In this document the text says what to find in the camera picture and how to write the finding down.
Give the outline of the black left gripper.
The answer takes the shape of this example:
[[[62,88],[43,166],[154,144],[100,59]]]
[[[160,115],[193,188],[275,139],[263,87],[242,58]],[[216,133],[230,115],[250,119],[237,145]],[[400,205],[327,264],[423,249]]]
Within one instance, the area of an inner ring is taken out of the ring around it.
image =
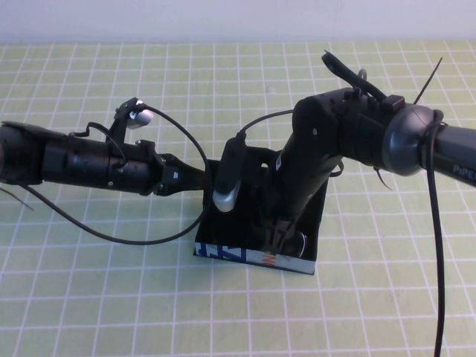
[[[140,191],[142,196],[170,196],[186,190],[206,188],[206,170],[184,164],[172,154],[157,153],[151,141],[140,141],[139,149],[145,163],[144,173],[139,175],[143,183]]]

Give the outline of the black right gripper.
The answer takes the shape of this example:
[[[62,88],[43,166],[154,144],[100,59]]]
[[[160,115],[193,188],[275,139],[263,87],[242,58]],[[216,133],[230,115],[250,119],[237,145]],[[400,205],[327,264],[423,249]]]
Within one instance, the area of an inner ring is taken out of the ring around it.
[[[274,152],[260,184],[263,251],[280,253],[295,235],[295,223],[309,200],[341,163],[340,155],[316,149],[284,148]]]

